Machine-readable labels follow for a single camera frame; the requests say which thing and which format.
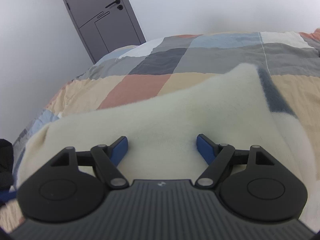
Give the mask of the cream and navy fleece garment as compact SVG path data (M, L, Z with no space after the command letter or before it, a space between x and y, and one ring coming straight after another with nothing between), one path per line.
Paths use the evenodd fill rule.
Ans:
M44 125L26 144L16 184L67 146L87 151L121 136L130 149L119 169L129 181L195 180L206 168L195 146L199 134L240 150L252 145L267 150L306 186L301 220L319 229L319 182L310 140L268 72L248 63L186 89Z

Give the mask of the grey bedroom door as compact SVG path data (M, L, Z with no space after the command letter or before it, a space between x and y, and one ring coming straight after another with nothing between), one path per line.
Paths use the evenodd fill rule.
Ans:
M123 10L105 9L114 0L63 0L92 62L129 45L146 42L129 0Z

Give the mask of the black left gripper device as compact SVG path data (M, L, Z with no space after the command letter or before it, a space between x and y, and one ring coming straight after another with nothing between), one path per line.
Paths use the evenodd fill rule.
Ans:
M16 198L16 192L10 192L10 188L14 184L14 176L12 174L14 164L14 150L12 143L5 139L1 139L1 206L8 201Z

